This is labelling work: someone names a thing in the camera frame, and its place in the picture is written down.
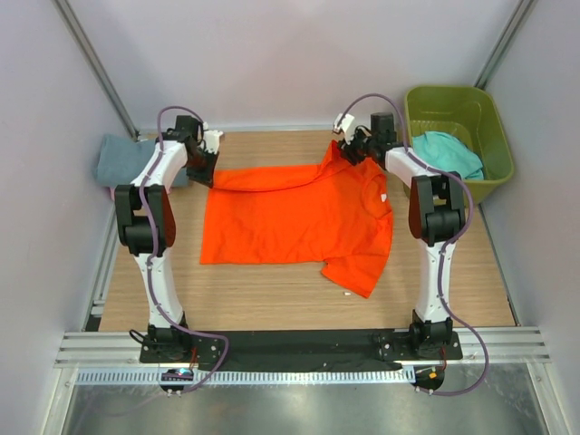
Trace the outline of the orange t-shirt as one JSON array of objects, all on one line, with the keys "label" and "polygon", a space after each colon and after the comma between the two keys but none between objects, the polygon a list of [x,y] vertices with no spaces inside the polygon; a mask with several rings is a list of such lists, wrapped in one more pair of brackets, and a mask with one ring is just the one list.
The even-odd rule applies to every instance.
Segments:
[{"label": "orange t-shirt", "polygon": [[321,262],[328,280],[371,296],[390,256],[394,214],[373,161],[331,141],[318,164],[224,169],[208,193],[200,263]]}]

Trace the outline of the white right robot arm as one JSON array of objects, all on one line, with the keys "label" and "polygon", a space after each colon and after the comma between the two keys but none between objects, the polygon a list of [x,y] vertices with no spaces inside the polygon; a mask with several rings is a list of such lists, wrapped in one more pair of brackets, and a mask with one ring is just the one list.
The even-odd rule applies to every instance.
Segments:
[{"label": "white right robot arm", "polygon": [[371,115],[371,127],[356,124],[346,113],[337,116],[333,132],[341,156],[357,165],[373,160],[409,188],[408,225],[420,246],[420,293],[409,331],[392,340],[416,359],[435,359],[452,344],[449,312],[450,269],[457,235],[465,227],[463,188],[459,176],[430,168],[398,140],[388,112]]}]

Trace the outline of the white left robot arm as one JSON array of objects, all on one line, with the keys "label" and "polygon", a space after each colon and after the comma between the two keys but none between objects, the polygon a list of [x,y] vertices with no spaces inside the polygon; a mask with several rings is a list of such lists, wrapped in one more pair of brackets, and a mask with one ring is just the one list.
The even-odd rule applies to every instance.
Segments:
[{"label": "white left robot arm", "polygon": [[140,270],[149,304],[147,331],[130,331],[145,363],[181,363],[194,352],[171,265],[177,230],[169,189],[182,169],[189,180],[211,189],[223,137],[185,107],[179,107],[185,113],[172,128],[161,129],[161,118],[171,109],[158,114],[158,137],[144,169],[114,190],[119,240]]}]

